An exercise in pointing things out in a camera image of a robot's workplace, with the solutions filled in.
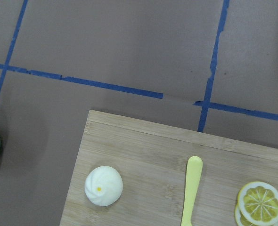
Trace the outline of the white steamed bun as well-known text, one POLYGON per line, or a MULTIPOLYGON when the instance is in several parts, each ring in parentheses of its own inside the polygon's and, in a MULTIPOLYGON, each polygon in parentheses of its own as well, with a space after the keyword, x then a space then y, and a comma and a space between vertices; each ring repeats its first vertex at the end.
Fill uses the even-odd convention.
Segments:
POLYGON ((112 205, 123 191, 123 180, 119 172, 110 166, 100 166, 89 173, 84 191, 89 201, 101 207, 112 205))

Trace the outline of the wooden cutting board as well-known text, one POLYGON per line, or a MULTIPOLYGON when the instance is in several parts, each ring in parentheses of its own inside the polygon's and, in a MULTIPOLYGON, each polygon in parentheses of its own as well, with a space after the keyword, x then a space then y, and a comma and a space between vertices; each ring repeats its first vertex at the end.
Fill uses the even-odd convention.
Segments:
POLYGON ((241 187, 263 181, 278 190, 278 149, 90 110, 62 218, 62 226, 179 226, 186 164, 203 161, 192 214, 195 226, 234 226, 241 187), (115 168, 120 199, 108 207, 88 200, 87 175, 115 168))

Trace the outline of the right lemon slice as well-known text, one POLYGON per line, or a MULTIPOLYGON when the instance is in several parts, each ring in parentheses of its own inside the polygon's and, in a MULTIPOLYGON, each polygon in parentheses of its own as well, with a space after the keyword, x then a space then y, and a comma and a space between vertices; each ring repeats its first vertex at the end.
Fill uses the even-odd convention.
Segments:
POLYGON ((237 203, 234 215, 238 226, 278 226, 278 205, 268 202, 237 203))

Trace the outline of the lemon slice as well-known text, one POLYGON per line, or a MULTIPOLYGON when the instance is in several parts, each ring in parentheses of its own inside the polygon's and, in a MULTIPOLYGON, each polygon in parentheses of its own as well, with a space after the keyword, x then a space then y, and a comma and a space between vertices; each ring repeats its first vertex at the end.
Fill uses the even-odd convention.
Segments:
POLYGON ((278 190, 272 185, 254 181, 244 185, 237 196, 242 216, 256 226, 272 226, 278 222, 278 190))
POLYGON ((268 202, 237 203, 234 215, 238 226, 278 226, 278 205, 268 202))

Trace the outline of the left lemon slice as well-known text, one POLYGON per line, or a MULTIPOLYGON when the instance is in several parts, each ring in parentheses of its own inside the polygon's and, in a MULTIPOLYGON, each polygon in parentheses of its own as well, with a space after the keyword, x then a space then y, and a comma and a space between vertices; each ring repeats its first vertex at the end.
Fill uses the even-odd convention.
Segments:
POLYGON ((237 196, 242 216, 256 226, 272 226, 278 222, 278 190, 272 185, 254 181, 244 185, 237 196))

